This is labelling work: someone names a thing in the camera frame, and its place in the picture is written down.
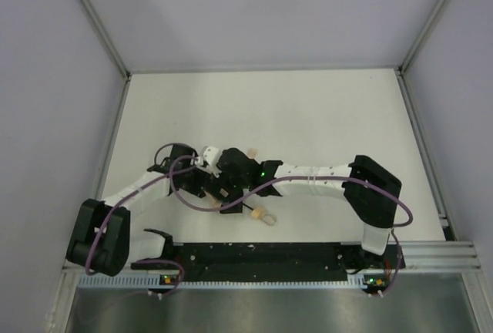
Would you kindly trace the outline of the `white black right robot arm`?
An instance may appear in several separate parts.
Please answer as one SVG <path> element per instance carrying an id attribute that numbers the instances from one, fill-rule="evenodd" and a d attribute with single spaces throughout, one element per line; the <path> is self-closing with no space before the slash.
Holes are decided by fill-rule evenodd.
<path id="1" fill-rule="evenodd" d="M 402 182 L 369 156 L 357 155 L 340 166 L 300 166 L 282 160 L 256 161 L 237 148 L 207 146 L 200 153 L 201 168 L 209 175 L 205 193 L 236 211 L 244 197 L 310 195 L 349 203 L 363 222 L 361 248 L 384 255 L 391 235 Z"/>

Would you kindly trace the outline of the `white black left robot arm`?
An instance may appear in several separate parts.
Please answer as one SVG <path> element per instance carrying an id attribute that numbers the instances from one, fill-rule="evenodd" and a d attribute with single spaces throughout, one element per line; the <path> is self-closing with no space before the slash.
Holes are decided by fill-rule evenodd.
<path id="1" fill-rule="evenodd" d="M 102 200 L 89 198 L 79 208 L 65 259 L 84 267 L 90 274 L 116 276 L 125 266 L 147 259 L 160 259 L 165 253 L 166 235 L 147 227 L 137 230 L 132 222 L 156 201 L 182 189 L 199 198 L 201 184 L 208 177 L 204 170 L 209 147 L 200 153 L 184 144 L 172 149 L 161 163 L 155 162 L 134 183 Z"/>

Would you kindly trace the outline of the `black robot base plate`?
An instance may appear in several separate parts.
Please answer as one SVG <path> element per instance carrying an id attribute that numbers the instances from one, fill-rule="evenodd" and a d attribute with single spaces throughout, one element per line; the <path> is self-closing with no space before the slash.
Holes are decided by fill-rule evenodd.
<path id="1" fill-rule="evenodd" d="M 185 282 L 345 281 L 350 270 L 397 266 L 397 245 L 382 256 L 359 244 L 340 243 L 175 243 L 163 260 L 179 263 Z"/>

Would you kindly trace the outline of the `beige and black folding umbrella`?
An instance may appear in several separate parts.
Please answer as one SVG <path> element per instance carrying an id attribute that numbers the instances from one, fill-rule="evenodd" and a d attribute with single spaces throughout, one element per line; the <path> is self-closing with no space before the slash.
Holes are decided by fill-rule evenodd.
<path id="1" fill-rule="evenodd" d="M 222 156 L 217 164 L 218 168 L 223 168 L 226 163 L 259 163 L 255 161 L 255 156 L 249 156 L 237 148 L 229 148 L 222 150 Z M 281 160 L 266 160 L 259 163 L 261 165 L 261 173 L 258 184 L 249 192 L 258 188 L 259 186 L 267 183 L 275 178 L 275 173 L 280 165 L 283 164 Z M 207 196 L 213 205 L 214 200 Z M 274 215 L 269 214 L 264 207 L 247 207 L 250 210 L 250 215 L 256 220 L 261 220 L 268 226 L 273 226 L 277 219 Z"/>

